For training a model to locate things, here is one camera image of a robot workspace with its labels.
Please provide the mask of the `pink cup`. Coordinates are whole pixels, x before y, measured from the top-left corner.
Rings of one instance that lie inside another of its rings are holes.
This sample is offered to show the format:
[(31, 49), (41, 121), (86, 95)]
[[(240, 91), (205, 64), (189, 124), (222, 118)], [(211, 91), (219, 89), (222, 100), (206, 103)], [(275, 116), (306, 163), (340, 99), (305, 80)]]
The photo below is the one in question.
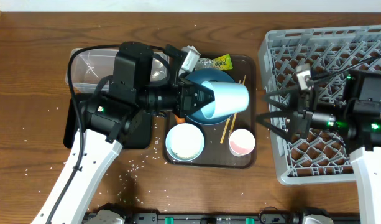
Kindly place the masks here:
[(255, 137), (246, 129), (237, 129), (229, 137), (229, 150), (232, 155), (241, 157), (250, 154), (255, 148)]

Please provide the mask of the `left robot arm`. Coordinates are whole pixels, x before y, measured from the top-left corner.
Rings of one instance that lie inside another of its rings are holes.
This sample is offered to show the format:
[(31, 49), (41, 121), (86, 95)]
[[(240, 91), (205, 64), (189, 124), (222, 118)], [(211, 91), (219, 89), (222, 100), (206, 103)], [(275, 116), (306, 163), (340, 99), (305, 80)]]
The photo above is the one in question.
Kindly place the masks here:
[(70, 156), (34, 222), (80, 223), (144, 113), (171, 111), (185, 118), (212, 102), (210, 89), (180, 76), (192, 72), (198, 59), (189, 47), (119, 44), (113, 73), (100, 79), (88, 99), (71, 95), (76, 119)]

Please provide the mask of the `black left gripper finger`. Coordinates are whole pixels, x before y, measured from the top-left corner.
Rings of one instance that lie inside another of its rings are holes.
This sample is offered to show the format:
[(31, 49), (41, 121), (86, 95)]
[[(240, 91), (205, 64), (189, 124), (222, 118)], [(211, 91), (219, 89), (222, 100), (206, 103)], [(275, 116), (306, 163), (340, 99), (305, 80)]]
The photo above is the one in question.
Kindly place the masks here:
[(213, 90), (197, 83), (192, 86), (191, 101), (193, 103), (210, 103), (214, 101)]
[(190, 107), (190, 110), (185, 111), (185, 115), (189, 116), (194, 113), (200, 113), (202, 117), (204, 118), (212, 118), (214, 115), (215, 109), (216, 109), (216, 102), (212, 101), (204, 105), (200, 105), (200, 104), (197, 104), (196, 106), (192, 105)]

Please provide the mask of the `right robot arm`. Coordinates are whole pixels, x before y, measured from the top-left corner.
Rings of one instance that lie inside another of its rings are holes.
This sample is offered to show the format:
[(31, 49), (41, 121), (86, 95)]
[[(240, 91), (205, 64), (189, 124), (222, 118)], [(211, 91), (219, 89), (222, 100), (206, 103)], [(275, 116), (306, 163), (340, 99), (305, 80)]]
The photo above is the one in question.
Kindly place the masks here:
[(264, 100), (277, 108), (255, 120), (286, 141), (305, 138), (310, 129), (334, 131), (342, 139), (356, 177), (360, 220), (381, 223), (381, 73), (347, 68), (345, 105), (318, 102), (317, 87), (338, 72), (297, 72), (298, 84), (269, 92)]

